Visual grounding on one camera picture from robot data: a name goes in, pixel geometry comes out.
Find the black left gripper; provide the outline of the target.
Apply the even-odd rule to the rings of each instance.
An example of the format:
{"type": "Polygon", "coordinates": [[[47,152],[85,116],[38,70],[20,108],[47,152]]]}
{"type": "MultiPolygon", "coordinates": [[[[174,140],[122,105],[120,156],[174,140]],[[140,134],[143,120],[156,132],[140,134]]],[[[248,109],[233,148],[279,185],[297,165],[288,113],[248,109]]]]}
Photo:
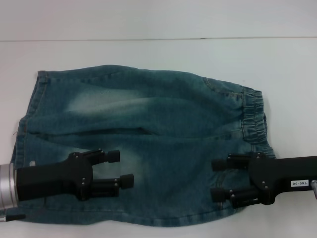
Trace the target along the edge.
{"type": "Polygon", "coordinates": [[[79,200],[118,197],[120,189],[134,187],[134,175],[119,178],[94,179],[92,166],[120,162],[120,151],[102,149],[72,153],[62,162],[19,168],[16,189],[19,201],[72,194],[79,200]]]}

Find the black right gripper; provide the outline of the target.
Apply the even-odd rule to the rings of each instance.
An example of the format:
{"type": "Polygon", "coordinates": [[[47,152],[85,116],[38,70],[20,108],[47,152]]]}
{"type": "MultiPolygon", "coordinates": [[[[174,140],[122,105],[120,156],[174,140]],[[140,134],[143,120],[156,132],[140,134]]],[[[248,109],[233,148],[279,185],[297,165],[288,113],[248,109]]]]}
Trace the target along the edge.
{"type": "Polygon", "coordinates": [[[263,153],[229,154],[211,162],[213,171],[246,170],[253,187],[247,189],[211,188],[214,203],[229,201],[232,207],[255,204],[271,205],[277,195],[285,192],[317,192],[317,157],[273,159],[263,153]]]}

